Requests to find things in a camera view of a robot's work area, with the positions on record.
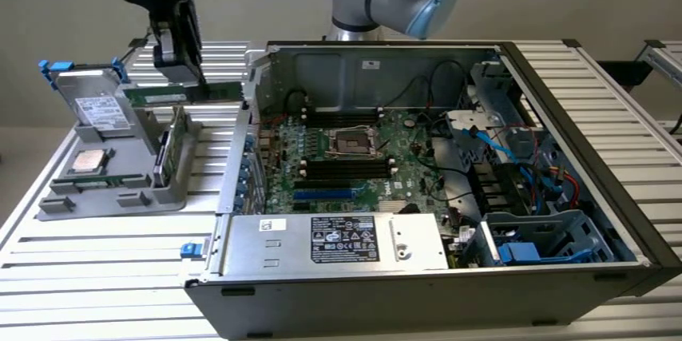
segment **motherboard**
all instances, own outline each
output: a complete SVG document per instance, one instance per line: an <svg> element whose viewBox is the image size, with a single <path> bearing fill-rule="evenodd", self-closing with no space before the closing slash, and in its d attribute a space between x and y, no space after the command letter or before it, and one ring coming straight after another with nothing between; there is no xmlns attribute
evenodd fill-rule
<svg viewBox="0 0 682 341"><path fill-rule="evenodd" d="M418 161L419 156L434 162L434 151L422 144L426 119L407 110L378 113L374 119L271 119L260 131L267 213L406 210L441 217L447 202L439 174Z"/></svg>

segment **power supply label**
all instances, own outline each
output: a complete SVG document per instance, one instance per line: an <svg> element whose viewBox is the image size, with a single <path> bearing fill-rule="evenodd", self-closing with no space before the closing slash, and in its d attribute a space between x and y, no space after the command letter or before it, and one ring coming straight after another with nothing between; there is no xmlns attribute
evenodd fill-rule
<svg viewBox="0 0 682 341"><path fill-rule="evenodd" d="M374 216L312 217L310 258L316 264L379 261Z"/></svg>

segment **warning label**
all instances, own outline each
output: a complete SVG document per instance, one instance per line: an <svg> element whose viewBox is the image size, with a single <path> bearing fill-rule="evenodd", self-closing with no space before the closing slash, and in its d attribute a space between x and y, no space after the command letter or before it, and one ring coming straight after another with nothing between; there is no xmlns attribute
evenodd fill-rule
<svg viewBox="0 0 682 341"><path fill-rule="evenodd" d="M316 264L379 261L373 216L312 217L310 258Z"/></svg>
<svg viewBox="0 0 682 341"><path fill-rule="evenodd" d="M76 99L76 103L82 107L90 124L98 131L130 128L124 111L120 110L119 103L114 97L83 97Z"/></svg>

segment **blue pcie slot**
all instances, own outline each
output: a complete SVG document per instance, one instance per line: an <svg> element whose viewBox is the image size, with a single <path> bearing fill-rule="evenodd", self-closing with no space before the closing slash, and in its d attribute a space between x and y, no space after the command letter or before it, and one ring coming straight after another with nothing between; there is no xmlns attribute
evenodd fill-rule
<svg viewBox="0 0 682 341"><path fill-rule="evenodd" d="M294 192L294 200L353 200L354 197L351 189Z"/></svg>

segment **blue latch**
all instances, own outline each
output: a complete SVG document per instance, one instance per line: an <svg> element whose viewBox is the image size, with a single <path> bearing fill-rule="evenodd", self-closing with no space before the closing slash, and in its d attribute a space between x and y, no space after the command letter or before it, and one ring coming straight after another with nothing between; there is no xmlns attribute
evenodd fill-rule
<svg viewBox="0 0 682 341"><path fill-rule="evenodd" d="M40 73L43 74L43 77L46 78L47 83L51 85L52 89L56 91L56 84L55 84L55 81L52 80L51 69L48 68L50 64L51 63L47 60L40 61L40 63L39 63Z"/></svg>
<svg viewBox="0 0 682 341"><path fill-rule="evenodd" d="M200 259L204 254L202 253L204 249L203 244L187 243L180 248L180 258L182 259Z"/></svg>
<svg viewBox="0 0 682 341"><path fill-rule="evenodd" d="M71 70L74 68L74 61L58 61L51 66L51 63L47 60L42 60L39 62L39 66L40 66L40 73L43 74L43 77L46 78L52 89L56 91L56 83L55 83L55 79L52 79L51 72L64 72L64 71Z"/></svg>
<svg viewBox="0 0 682 341"><path fill-rule="evenodd" d="M114 71L116 71L116 73L119 74L120 82L128 84L130 83L128 71L126 71L126 65L119 60L118 57L115 57L114 60L111 61L111 66L114 67Z"/></svg>
<svg viewBox="0 0 682 341"><path fill-rule="evenodd" d="M74 61L56 61L51 67L52 72L66 72L74 69Z"/></svg>
<svg viewBox="0 0 682 341"><path fill-rule="evenodd" d="M590 259L591 249L583 249L571 256L541 257L534 243L507 243L498 247L499 258L506 265L578 264Z"/></svg>

